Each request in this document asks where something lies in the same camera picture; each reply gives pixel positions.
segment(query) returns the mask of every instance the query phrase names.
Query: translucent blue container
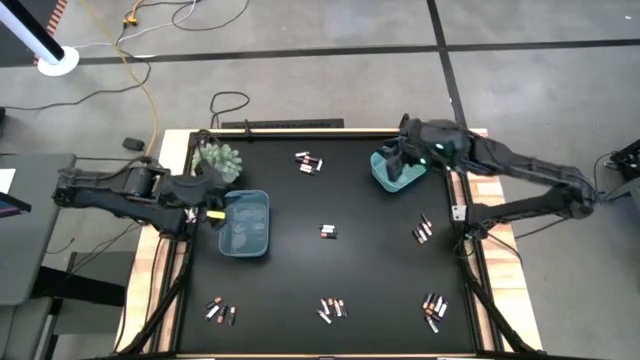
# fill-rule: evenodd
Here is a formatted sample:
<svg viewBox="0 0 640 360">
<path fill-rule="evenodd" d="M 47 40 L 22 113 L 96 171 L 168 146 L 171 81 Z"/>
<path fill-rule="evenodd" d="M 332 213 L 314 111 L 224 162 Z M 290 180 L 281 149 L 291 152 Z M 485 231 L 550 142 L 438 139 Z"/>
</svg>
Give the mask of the translucent blue container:
<svg viewBox="0 0 640 360">
<path fill-rule="evenodd" d="M 218 248 L 226 256 L 257 257 L 269 248 L 269 196 L 260 190 L 231 191 Z"/>
<path fill-rule="evenodd" d="M 382 155 L 377 152 L 371 155 L 371 173 L 380 185 L 390 193 L 400 191 L 400 189 L 411 184 L 412 181 L 424 175 L 426 172 L 427 168 L 424 165 L 405 165 L 398 180 L 392 182 L 389 181 L 389 177 L 387 176 L 387 159 L 383 158 Z"/>
</svg>

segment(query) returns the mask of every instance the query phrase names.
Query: concrete floor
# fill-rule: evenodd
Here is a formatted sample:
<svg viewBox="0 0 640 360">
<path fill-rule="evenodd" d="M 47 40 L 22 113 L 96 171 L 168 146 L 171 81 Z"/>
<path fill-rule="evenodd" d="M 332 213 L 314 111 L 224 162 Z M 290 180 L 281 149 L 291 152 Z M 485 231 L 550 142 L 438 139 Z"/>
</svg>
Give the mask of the concrete floor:
<svg viewBox="0 0 640 360">
<path fill-rule="evenodd" d="M 90 1 L 114 35 L 133 2 Z M 220 23 L 242 4 L 203 1 L 188 24 Z M 634 1 L 448 0 L 437 5 L 449 44 L 640 38 L 640 4 Z M 167 22 L 173 11 L 144 9 L 139 27 Z M 66 45 L 104 41 L 76 0 L 69 1 L 56 38 Z M 187 33 L 166 27 L 123 47 L 136 54 L 191 54 L 385 44 L 435 44 L 425 1 L 253 0 L 224 29 Z M 114 56 L 107 47 L 83 48 L 81 54 Z M 597 156 L 640 135 L 638 47 L 452 53 L 451 60 L 469 126 L 488 128 L 515 151 L 576 165 L 592 177 Z M 143 66 L 135 69 L 141 73 Z M 0 68 L 0 83 L 2 105 L 37 106 L 131 81 L 121 65 L 86 65 L 55 79 L 33 67 Z M 210 97 L 225 90 L 244 91 L 252 101 L 222 121 L 343 117 L 347 127 L 391 127 L 404 112 L 422 119 L 453 116 L 435 53 L 154 63 L 148 87 L 161 130 L 206 127 Z M 139 90 L 9 116 L 2 152 L 129 157 L 122 139 L 146 140 L 151 134 L 149 106 Z M 600 168 L 598 174 L 603 188 L 620 183 L 614 172 Z M 512 179 L 503 179 L 503 186 L 508 200 L 543 191 Z M 519 242 L 542 343 L 550 353 L 637 358 L 639 216 L 630 201 L 621 200 L 600 206 L 586 220 Z M 519 222 L 514 229 L 523 233 L 548 220 Z M 72 250 L 89 251 L 126 225 L 97 210 L 63 210 L 50 249 L 75 237 Z M 136 239 L 133 232 L 111 249 L 133 251 Z M 67 258 L 65 252 L 45 262 L 63 268 Z M 112 342 L 113 334 L 67 337 L 56 357 L 104 354 Z"/>
</svg>

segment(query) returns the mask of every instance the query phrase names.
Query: succulent plant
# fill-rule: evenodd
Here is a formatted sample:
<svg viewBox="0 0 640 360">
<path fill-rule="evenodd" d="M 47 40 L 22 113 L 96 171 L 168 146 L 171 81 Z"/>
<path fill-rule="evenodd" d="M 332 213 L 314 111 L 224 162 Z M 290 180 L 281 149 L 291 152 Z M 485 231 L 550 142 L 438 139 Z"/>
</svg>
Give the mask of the succulent plant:
<svg viewBox="0 0 640 360">
<path fill-rule="evenodd" d="M 209 164 L 222 173 L 222 180 L 230 184 L 242 171 L 242 159 L 238 156 L 238 150 L 233 150 L 229 145 L 207 144 L 196 150 L 191 160 L 192 169 L 205 159 Z"/>
</svg>

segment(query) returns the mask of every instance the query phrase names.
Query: black table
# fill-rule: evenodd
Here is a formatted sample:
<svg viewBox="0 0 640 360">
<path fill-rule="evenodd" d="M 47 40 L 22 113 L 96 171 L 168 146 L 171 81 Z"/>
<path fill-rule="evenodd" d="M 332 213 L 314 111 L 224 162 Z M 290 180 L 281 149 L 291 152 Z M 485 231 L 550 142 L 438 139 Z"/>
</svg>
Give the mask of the black table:
<svg viewBox="0 0 640 360">
<path fill-rule="evenodd" d="M 71 154 L 0 156 L 0 169 L 16 169 L 9 195 L 31 205 L 28 214 L 0 219 L 0 305 L 39 296 L 123 304 L 122 286 L 41 266 L 59 212 L 51 199 L 58 169 L 75 160 Z"/>
<path fill-rule="evenodd" d="M 452 249 L 445 175 L 430 173 L 397 194 L 371 176 L 369 157 L 393 133 L 285 135 L 220 140 L 240 150 L 240 186 L 268 193 L 269 252 L 233 259 L 217 234 L 201 226 L 190 252 L 174 350 L 193 354 L 434 354 L 474 351 L 468 309 Z M 322 172 L 301 173 L 293 154 L 323 157 Z M 418 246 L 411 229 L 424 211 L 434 237 Z M 318 225 L 336 225 L 337 240 Z M 439 334 L 425 323 L 421 302 L 433 291 L 449 300 Z M 216 296 L 238 308 L 234 327 L 204 320 Z M 349 319 L 327 325 L 321 297 L 345 300 Z"/>
</svg>

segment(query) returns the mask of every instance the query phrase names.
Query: wooden table frame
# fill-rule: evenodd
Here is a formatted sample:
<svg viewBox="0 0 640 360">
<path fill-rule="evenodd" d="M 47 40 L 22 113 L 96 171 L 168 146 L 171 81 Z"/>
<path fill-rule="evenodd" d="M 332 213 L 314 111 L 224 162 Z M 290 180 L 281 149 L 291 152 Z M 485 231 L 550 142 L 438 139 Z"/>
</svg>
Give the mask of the wooden table frame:
<svg viewBox="0 0 640 360">
<path fill-rule="evenodd" d="M 486 129 L 471 129 L 472 131 L 487 136 Z M 171 173 L 182 174 L 185 168 L 185 160 L 187 157 L 189 136 L 191 133 L 198 131 L 197 129 L 180 129 L 167 130 L 164 134 L 162 148 L 160 149 L 159 162 L 162 166 L 171 170 Z M 363 128 L 363 129 L 256 129 L 252 130 L 254 134 L 260 133 L 348 133 L 348 132 L 393 132 L 397 129 L 393 128 Z M 212 133 L 221 134 L 242 134 L 242 129 L 215 129 Z M 471 195 L 476 203 L 485 203 L 488 205 L 498 205 L 504 203 L 504 194 L 500 181 L 497 177 L 482 177 L 468 174 Z M 464 204 L 464 196 L 462 191 L 462 182 L 457 174 L 452 174 L 453 187 L 456 194 L 456 203 Z M 504 240 L 509 245 L 516 248 L 513 230 L 510 225 L 497 225 L 491 230 L 491 234 Z M 517 331 L 522 339 L 533 348 L 541 349 L 540 337 L 535 322 L 533 309 L 529 300 L 529 292 L 524 278 L 524 273 L 518 258 L 509 252 L 509 250 L 496 244 L 495 242 L 484 240 L 482 248 L 485 255 L 485 263 L 488 270 L 489 282 L 491 283 L 494 302 L 498 309 L 502 312 L 509 324 Z M 171 281 L 177 276 L 182 263 L 182 253 L 184 252 L 184 244 L 178 244 L 175 251 L 173 273 Z M 156 260 L 155 269 L 152 269 L 154 255 L 158 249 L 158 258 Z M 169 278 L 165 277 L 165 271 L 168 263 L 169 242 L 167 240 L 159 240 L 157 231 L 146 226 L 140 234 L 140 241 L 136 252 L 129 287 L 127 289 L 126 304 L 126 326 L 123 329 L 122 341 L 118 350 L 125 348 L 142 329 L 148 316 L 153 313 L 157 305 L 158 296 L 162 289 L 163 283 L 167 283 Z M 472 269 L 476 276 L 477 258 L 472 255 L 469 258 Z M 151 275 L 153 276 L 153 284 L 151 284 Z M 489 319 L 484 307 L 476 299 L 476 309 L 481 330 L 483 347 L 486 350 L 493 350 L 494 345 L 491 337 Z M 173 326 L 175 326 L 177 300 L 174 300 L 167 310 L 162 328 L 159 330 L 158 351 L 169 351 L 171 347 L 171 336 Z M 412 354 L 412 356 L 434 354 Z"/>
</svg>

